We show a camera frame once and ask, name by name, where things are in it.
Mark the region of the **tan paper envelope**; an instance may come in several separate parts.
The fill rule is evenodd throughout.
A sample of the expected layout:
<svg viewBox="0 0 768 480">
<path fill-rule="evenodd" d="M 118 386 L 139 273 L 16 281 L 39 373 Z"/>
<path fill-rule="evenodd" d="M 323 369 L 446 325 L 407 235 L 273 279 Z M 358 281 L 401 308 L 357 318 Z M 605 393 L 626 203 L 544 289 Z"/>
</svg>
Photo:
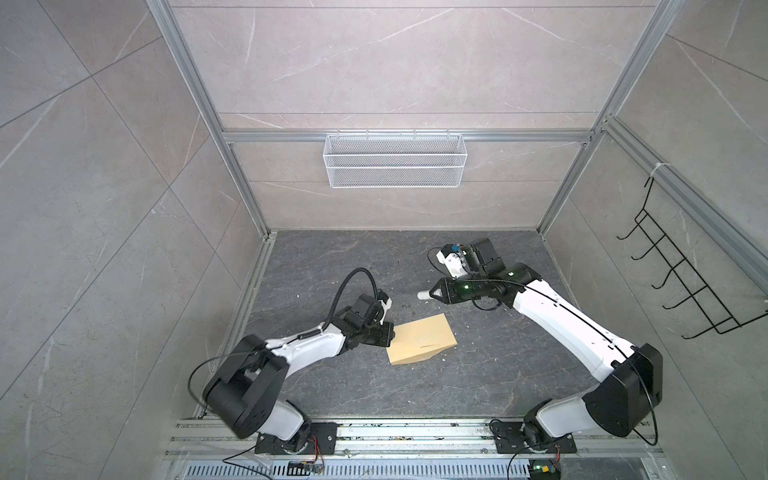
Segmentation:
<svg viewBox="0 0 768 480">
<path fill-rule="evenodd" d="M 386 349 L 389 362 L 394 366 L 422 362 L 457 346 L 444 314 L 397 325 L 394 334 Z"/>
</svg>

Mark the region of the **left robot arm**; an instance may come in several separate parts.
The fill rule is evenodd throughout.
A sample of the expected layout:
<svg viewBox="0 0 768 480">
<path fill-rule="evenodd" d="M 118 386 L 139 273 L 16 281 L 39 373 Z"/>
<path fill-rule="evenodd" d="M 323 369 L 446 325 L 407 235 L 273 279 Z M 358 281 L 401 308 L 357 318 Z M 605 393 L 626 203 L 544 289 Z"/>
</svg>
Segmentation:
<svg viewBox="0 0 768 480">
<path fill-rule="evenodd" d="M 361 344 L 389 347 L 395 336 L 394 324 L 385 319 L 391 305 L 390 297 L 379 290 L 375 296 L 360 295 L 327 325 L 277 339 L 244 337 L 203 389 L 203 403 L 238 438 L 258 433 L 299 451 L 309 440 L 311 420 L 280 399 L 285 380 Z"/>
</svg>

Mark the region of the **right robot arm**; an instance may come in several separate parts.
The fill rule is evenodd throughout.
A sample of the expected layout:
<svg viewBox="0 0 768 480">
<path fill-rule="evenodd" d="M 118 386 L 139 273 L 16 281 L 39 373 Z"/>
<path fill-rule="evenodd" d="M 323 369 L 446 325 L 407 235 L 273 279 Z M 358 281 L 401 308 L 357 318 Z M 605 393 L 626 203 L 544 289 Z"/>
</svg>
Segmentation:
<svg viewBox="0 0 768 480">
<path fill-rule="evenodd" d="M 663 356 L 655 347 L 636 346 L 601 326 L 528 265 L 506 265 L 487 238 L 446 244 L 427 258 L 447 274 L 419 299 L 446 305 L 493 299 L 539 325 L 597 381 L 590 390 L 542 401 L 527 412 L 520 428 L 526 447 L 542 450 L 572 433 L 594 429 L 624 438 L 644 419 L 657 419 Z"/>
</svg>

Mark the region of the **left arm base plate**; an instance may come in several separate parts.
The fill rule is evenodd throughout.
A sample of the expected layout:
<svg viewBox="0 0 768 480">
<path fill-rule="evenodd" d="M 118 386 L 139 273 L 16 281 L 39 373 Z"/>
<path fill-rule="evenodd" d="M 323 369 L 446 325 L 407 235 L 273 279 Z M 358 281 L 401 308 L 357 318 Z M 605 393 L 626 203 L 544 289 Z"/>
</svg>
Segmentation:
<svg viewBox="0 0 768 480">
<path fill-rule="evenodd" d="M 273 455 L 331 455 L 335 452 L 339 424 L 316 422 L 302 426 L 290 440 L 282 441 L 273 435 L 261 435 L 256 444 L 257 454 Z"/>
</svg>

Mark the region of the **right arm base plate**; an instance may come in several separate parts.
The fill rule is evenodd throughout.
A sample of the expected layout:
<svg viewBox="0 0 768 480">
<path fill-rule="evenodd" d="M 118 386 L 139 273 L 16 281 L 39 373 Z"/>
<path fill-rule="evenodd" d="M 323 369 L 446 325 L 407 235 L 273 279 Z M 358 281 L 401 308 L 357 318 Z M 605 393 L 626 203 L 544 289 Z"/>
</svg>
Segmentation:
<svg viewBox="0 0 768 480">
<path fill-rule="evenodd" d="M 551 437 L 533 423 L 492 419 L 488 428 L 499 454 L 547 453 L 575 454 L 573 436 Z"/>
</svg>

